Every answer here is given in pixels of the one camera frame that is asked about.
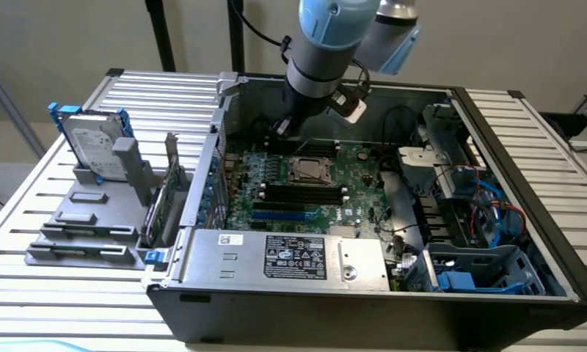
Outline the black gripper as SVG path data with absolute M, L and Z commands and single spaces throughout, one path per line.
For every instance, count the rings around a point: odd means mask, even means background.
M 306 121 L 329 108 L 330 101 L 338 91 L 335 89 L 329 95 L 313 98 L 299 93 L 286 82 L 283 88 L 285 114 L 271 126 L 273 135 L 279 139 L 297 137 L 302 133 Z

